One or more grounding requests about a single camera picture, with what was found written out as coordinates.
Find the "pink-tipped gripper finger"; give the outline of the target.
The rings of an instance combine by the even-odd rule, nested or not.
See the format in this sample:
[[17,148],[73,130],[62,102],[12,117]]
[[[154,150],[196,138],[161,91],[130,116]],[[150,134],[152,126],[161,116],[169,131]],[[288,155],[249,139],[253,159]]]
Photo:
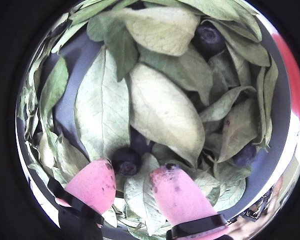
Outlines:
[[224,216],[185,171],[159,167],[149,177],[159,211],[172,226],[167,240],[220,240],[228,234]]
[[68,240],[102,240],[104,214],[114,203],[116,180],[107,159],[94,160],[62,187],[50,178],[48,189],[58,204],[58,222]]

